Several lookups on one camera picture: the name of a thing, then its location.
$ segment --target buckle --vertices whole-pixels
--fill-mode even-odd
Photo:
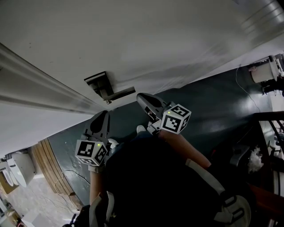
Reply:
[[[242,216],[245,215],[245,211],[243,208],[237,209],[235,212],[232,213],[233,218],[232,221],[229,224],[233,224],[235,221],[240,219]]]
[[[227,191],[224,191],[220,194],[221,200],[223,201],[223,206],[228,207],[234,204],[237,201],[236,195],[233,195],[231,193],[228,193]]]

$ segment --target toilet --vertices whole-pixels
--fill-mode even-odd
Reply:
[[[7,160],[12,172],[12,175],[9,174],[11,181],[25,188],[33,179],[36,172],[32,159],[27,153],[12,153],[11,156],[12,158]]]
[[[13,186],[14,186],[14,182],[13,182],[13,180],[12,180],[12,178],[11,178],[9,172],[5,169],[5,170],[2,171],[2,173],[4,174],[7,183],[8,183],[11,187],[13,187]]]

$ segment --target person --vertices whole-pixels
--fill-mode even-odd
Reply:
[[[89,168],[90,227],[224,226],[215,220],[218,212],[222,215],[224,202],[199,174],[221,172],[222,184],[232,176],[214,169],[182,135],[161,130],[152,136],[139,125],[130,142],[110,142],[113,149],[105,167],[100,171]],[[185,165],[189,160],[197,170]],[[244,185],[234,180],[237,186],[231,187],[232,193]],[[249,198],[247,185],[244,188],[240,191]],[[250,213],[244,216],[249,223]]]
[[[261,86],[263,87],[263,92],[268,93],[275,90],[281,90],[282,96],[284,96],[284,79],[282,76],[277,77],[277,81],[274,79],[265,81],[261,83]]]

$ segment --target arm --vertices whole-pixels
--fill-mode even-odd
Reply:
[[[90,205],[95,198],[103,192],[103,175],[90,171],[91,186],[90,186]]]
[[[161,130],[159,137],[165,140],[183,159],[187,160],[189,158],[205,169],[211,165],[209,160],[197,151],[182,135]]]

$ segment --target white plastic bag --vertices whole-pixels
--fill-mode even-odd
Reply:
[[[257,172],[263,166],[261,162],[262,154],[259,154],[259,152],[260,149],[258,147],[252,151],[248,161],[248,173]]]

